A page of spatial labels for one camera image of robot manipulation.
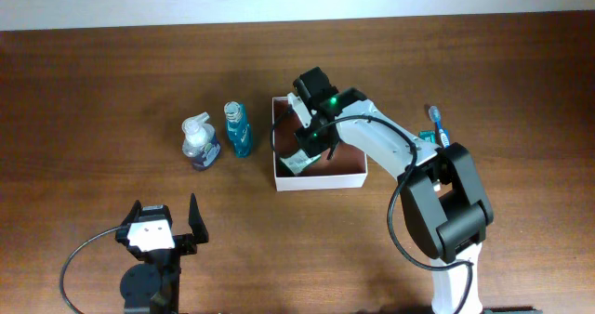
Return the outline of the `clear hand soap pump bottle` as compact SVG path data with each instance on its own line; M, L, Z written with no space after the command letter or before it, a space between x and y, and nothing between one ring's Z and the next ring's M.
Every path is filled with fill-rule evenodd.
M181 126L185 135L182 152L197 171L204 171L212 166L221 152L216 130L208 122L209 119L209 114L203 112L187 118Z

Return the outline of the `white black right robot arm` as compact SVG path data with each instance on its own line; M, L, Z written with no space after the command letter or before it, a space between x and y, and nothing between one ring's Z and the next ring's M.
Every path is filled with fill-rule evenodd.
M362 91L338 91L318 67L288 94L301 126L299 160L331 159L341 143L380 164L397 181L387 226L401 255L432 274L435 313L481 313L477 265L494 211L469 151L438 145L384 115Z

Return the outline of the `green white soap packet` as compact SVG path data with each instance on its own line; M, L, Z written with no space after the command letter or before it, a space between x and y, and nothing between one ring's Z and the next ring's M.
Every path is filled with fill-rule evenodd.
M281 157L280 161L294 176L298 176L320 159L320 155L310 157L304 150L299 150L291 156Z

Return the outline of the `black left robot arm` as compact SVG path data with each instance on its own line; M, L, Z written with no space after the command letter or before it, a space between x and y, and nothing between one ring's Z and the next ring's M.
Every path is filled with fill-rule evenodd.
M179 311L180 259L195 255L199 244L209 242L194 195L190 196L188 224L189 233L175 235L166 205L133 204L114 236L138 260L120 281L125 313Z

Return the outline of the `teal mouthwash bottle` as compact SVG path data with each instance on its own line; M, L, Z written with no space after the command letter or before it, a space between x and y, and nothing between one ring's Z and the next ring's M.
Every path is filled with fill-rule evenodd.
M248 122L245 106L230 101L224 106L226 131L238 158L247 157L253 147L252 129Z

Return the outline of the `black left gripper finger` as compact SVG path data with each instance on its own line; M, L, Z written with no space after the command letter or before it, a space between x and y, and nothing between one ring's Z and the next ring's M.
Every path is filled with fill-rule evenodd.
M122 221L121 225L127 226L131 223L134 223L138 219L139 213L141 210L142 210L141 202L139 200L135 200L134 204L131 207L131 210L126 215L126 217Z
M196 196L194 193L192 193L190 197L188 223L192 230L193 241L196 244L209 242L208 230L206 228L205 222L201 217Z

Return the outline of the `blue white capped toothbrush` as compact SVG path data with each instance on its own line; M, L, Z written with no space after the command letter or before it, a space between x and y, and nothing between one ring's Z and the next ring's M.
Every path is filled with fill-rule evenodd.
M438 138L441 142L441 145L443 148L447 148L450 146L450 137L447 133L447 131L443 128L442 125L442 115L438 109L437 106L430 106L429 110L429 118L430 120L435 124L437 132L438 132Z

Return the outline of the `pink cardboard box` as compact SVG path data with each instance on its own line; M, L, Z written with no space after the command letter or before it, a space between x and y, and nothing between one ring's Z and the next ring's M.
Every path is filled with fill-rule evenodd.
M288 156L298 150L294 132L300 127L301 122L295 114L275 127L272 139L276 151L273 155L273 173L278 191L350 189L360 188L364 184L368 174L368 158L362 151L343 142L337 146L330 161L326 159L326 150L317 162L294 176L278 156Z

